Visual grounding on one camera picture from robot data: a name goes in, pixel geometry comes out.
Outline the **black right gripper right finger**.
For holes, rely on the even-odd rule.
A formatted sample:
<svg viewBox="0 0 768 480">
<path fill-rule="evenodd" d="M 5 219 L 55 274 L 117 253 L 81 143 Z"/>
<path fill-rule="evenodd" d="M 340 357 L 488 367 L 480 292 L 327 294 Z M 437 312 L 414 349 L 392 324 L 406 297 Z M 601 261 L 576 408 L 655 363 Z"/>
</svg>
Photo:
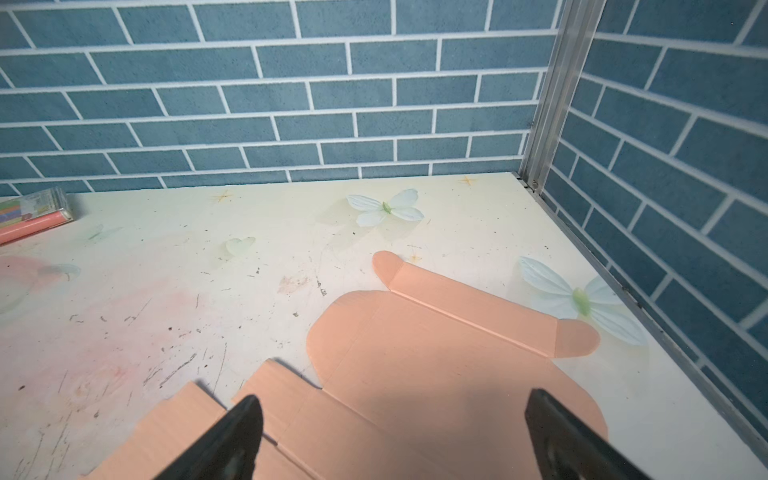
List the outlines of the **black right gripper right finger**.
<svg viewBox="0 0 768 480">
<path fill-rule="evenodd" d="M 544 389 L 530 392 L 525 420 L 544 479 L 649 480 Z"/>
</svg>

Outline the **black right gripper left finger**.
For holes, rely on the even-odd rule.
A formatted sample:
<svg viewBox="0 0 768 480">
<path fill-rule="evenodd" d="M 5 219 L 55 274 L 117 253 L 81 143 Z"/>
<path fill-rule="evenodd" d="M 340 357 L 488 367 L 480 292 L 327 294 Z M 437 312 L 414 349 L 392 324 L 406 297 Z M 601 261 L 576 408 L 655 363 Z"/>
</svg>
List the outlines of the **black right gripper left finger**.
<svg viewBox="0 0 768 480">
<path fill-rule="evenodd" d="M 251 479 L 263 432 L 260 401 L 246 395 L 156 479 Z"/>
</svg>

